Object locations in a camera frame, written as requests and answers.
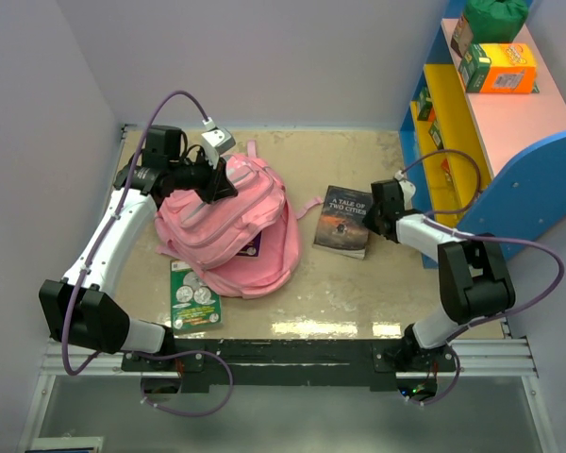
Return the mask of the dark novel book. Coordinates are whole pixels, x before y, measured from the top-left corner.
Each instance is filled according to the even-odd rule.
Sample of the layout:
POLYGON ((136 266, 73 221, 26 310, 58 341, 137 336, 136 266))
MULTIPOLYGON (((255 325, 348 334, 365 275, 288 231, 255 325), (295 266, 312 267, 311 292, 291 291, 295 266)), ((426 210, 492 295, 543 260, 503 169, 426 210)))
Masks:
POLYGON ((313 245, 363 260, 369 237, 363 219, 372 204, 370 193, 329 185, 313 245))

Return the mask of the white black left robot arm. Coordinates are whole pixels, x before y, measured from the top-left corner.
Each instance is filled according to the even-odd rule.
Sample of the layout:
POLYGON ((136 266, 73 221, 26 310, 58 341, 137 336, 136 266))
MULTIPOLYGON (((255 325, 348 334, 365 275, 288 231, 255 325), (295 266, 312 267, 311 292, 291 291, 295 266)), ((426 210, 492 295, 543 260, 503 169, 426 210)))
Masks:
POLYGON ((132 247, 173 191, 189 190, 206 203, 237 193, 223 157, 236 143, 230 132, 208 123, 195 159, 180 149, 186 140, 178 127, 148 128, 141 151, 116 175, 107 210, 78 260, 60 280, 42 284, 53 340, 109 354, 140 351, 156 370, 175 363, 167 327, 130 317, 112 295, 132 247))

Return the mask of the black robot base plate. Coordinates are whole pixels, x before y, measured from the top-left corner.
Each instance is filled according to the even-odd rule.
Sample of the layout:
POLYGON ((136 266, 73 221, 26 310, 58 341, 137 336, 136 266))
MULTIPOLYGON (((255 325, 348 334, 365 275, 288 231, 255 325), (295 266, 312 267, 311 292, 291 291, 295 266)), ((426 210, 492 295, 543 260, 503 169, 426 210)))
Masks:
POLYGON ((176 339, 169 352, 187 352, 177 360, 157 361, 125 354, 122 369, 147 376, 182 378, 183 388, 205 393, 212 385, 226 385, 228 375, 216 360, 229 366, 237 386, 363 387, 394 392, 420 378, 452 373, 456 364, 449 347, 410 352, 392 340, 226 340, 176 339))

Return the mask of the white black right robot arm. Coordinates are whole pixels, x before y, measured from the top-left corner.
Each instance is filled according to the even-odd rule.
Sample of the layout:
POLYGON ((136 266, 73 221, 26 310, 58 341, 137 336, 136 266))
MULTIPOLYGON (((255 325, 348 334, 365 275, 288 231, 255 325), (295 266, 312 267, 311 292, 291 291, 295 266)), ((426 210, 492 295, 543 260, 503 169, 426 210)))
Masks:
POLYGON ((476 237, 448 229, 422 212, 409 209, 414 186, 389 179, 371 184, 373 204, 363 224, 394 243, 418 250, 438 264, 440 307, 406 328, 402 339, 404 365, 421 371, 435 359, 435 350, 474 320, 511 309, 515 290, 501 247, 492 236, 476 237))

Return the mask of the purple paperback book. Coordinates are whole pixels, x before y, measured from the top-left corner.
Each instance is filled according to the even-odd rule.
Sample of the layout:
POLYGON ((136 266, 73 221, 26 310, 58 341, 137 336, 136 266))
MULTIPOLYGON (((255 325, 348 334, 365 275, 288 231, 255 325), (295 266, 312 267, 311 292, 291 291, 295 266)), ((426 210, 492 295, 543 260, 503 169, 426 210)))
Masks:
POLYGON ((262 234, 257 234, 238 253, 240 257, 256 258, 259 255, 262 234))

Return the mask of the pink student backpack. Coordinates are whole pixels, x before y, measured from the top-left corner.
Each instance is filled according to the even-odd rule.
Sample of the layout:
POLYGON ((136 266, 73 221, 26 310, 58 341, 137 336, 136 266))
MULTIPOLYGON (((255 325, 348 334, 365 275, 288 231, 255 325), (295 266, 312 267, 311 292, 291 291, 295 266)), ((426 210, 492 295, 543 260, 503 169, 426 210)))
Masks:
POLYGON ((173 192, 155 217, 157 251, 186 262, 220 296, 263 297, 290 280, 302 253, 298 222, 323 200, 294 210, 282 177, 258 156, 254 141, 225 160, 238 195, 207 204, 193 191, 173 192), (238 256, 259 233, 259 255, 238 256))

